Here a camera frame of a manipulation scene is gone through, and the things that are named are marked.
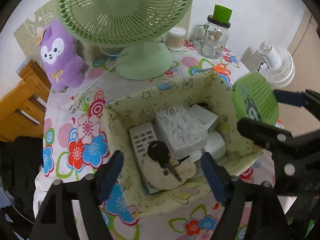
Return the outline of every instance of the screw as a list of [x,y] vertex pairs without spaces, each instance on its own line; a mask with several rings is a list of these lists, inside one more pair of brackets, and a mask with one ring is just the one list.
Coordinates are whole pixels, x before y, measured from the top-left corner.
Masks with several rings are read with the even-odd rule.
[[293,176],[295,172],[296,172],[296,169],[291,163],[288,163],[284,166],[284,173],[286,175]]
[[239,180],[239,177],[238,176],[231,176],[230,179],[234,182],[238,181]]
[[91,180],[91,179],[94,178],[94,174],[89,173],[89,174],[87,174],[84,178],[85,178],[86,180]]
[[54,185],[59,185],[60,183],[62,183],[62,180],[61,179],[56,179],[53,184]]
[[272,187],[272,184],[269,182],[269,181],[263,181],[262,183],[261,183],[261,185],[263,185],[263,186],[265,186],[265,187]]
[[283,134],[283,133],[279,133],[278,135],[277,135],[277,138],[278,138],[278,140],[280,141],[280,142],[285,142],[286,141],[286,136]]

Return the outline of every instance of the stuffed animal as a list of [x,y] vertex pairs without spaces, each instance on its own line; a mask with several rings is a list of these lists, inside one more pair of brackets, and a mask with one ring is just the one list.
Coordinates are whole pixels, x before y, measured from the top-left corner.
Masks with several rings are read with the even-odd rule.
[[56,92],[82,84],[84,61],[76,53],[75,39],[58,20],[44,30],[40,54],[52,89]]

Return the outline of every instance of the fan blade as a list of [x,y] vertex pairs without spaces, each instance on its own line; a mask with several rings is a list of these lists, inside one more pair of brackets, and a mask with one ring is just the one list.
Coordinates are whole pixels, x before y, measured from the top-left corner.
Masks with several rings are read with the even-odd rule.
[[80,24],[86,24],[98,19],[103,11],[96,3],[89,4],[87,6],[72,5],[72,13]]

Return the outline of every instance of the floral tablecloth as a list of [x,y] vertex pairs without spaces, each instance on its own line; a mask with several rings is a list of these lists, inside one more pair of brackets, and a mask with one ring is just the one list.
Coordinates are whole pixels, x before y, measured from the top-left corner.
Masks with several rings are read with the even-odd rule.
[[[154,85],[159,90],[170,90],[175,86],[175,80],[185,79],[188,82],[198,69],[213,68],[230,88],[237,79],[249,73],[227,48],[220,59],[212,60],[202,57],[195,46],[186,41],[184,49],[172,53],[172,57],[174,63],[166,73],[146,81],[127,80],[113,71],[104,75],[113,66],[116,56],[100,58],[95,62],[87,62],[89,68],[80,87],[67,88],[61,93],[50,92],[44,124],[44,167],[36,178],[35,215],[55,179],[64,182],[80,180],[88,173],[95,173],[100,165],[110,159],[108,138],[100,121],[106,103]],[[69,111],[71,104],[78,107],[74,113]],[[240,177],[248,183],[260,184],[267,180],[274,184],[271,154],[265,153]],[[116,184],[110,198],[100,208],[114,239],[209,240],[224,210],[212,194],[189,203],[188,198],[196,192],[181,191],[175,198],[185,204],[182,208],[138,219],[135,215],[137,208],[128,207],[124,202],[122,192],[128,186],[129,178],[124,181],[124,185]],[[73,201],[73,208],[80,239],[88,239],[78,201]],[[247,205],[236,239],[243,239],[249,214],[250,206]]]

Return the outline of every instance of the glass jar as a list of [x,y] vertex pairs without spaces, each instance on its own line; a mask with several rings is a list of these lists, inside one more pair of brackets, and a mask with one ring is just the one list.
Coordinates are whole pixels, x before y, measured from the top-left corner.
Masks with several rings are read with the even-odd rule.
[[[198,25],[193,38],[194,43],[200,45],[199,52],[202,56],[212,59],[221,57],[224,47],[229,38],[231,24],[222,23],[212,19],[212,15],[207,18],[208,22],[203,25]],[[196,39],[198,30],[202,28],[203,34],[200,40]]]

